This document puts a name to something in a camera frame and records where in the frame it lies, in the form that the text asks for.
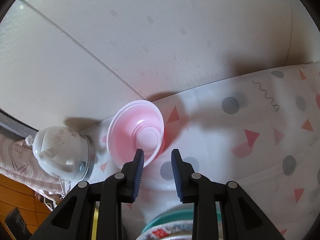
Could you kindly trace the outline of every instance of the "teapot handle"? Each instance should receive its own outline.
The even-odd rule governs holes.
[[[64,172],[72,172],[75,168],[75,161],[73,159],[59,162],[59,159],[53,159],[52,153],[49,150],[40,152],[39,159],[42,160],[44,164]]]

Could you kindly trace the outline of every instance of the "patterned tablecloth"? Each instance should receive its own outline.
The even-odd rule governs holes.
[[[212,181],[237,181],[286,239],[302,239],[320,211],[319,71],[320,64],[264,70],[156,101],[166,144],[144,169],[137,201],[123,204],[129,236],[181,205],[170,163],[178,148]],[[118,171],[106,151],[110,122],[84,131],[96,147],[90,183]]]

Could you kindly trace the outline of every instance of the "teapot knob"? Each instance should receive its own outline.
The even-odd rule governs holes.
[[[28,146],[31,146],[32,144],[33,144],[33,141],[34,141],[35,139],[31,136],[31,135],[29,135],[27,138],[26,138],[26,144],[28,145]]]

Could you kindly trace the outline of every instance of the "white wall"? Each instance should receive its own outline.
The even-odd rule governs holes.
[[[299,0],[17,0],[0,24],[0,108],[37,129],[83,128],[319,51]]]

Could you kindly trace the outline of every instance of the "pink cup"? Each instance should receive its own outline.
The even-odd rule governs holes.
[[[144,151],[144,167],[164,147],[164,122],[151,102],[137,100],[122,107],[109,126],[107,150],[118,168],[133,160],[137,149]]]

